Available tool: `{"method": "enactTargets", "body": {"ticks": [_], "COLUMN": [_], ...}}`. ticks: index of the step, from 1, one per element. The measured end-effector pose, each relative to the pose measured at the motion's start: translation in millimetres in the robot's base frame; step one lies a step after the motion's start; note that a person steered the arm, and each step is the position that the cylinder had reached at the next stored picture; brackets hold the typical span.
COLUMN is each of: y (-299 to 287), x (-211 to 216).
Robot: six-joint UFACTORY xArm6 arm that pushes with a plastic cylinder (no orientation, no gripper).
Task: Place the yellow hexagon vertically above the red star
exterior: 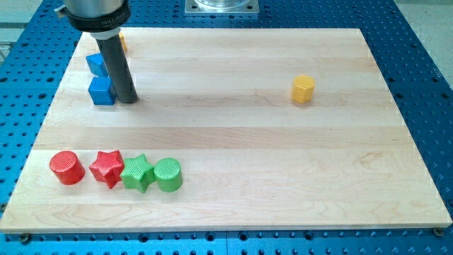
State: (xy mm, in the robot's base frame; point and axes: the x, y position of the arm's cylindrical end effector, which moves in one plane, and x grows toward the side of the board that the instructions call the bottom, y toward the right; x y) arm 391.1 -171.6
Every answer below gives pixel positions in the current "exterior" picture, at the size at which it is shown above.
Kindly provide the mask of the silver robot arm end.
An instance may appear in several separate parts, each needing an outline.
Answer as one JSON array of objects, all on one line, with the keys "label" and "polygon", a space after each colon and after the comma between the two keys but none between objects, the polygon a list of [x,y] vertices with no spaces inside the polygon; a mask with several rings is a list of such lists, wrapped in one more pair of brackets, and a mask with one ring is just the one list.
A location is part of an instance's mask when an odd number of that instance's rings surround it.
[{"label": "silver robot arm end", "polygon": [[58,18],[66,17],[77,30],[97,40],[116,36],[131,16],[128,0],[63,0],[54,9]]}]

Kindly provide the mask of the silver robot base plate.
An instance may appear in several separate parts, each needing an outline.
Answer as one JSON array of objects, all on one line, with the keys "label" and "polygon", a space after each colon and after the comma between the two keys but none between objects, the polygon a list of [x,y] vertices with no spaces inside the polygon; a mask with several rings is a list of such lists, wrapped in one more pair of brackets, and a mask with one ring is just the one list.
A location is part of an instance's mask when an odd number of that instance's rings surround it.
[{"label": "silver robot base plate", "polygon": [[190,15],[258,12],[259,0],[185,0],[185,13]]}]

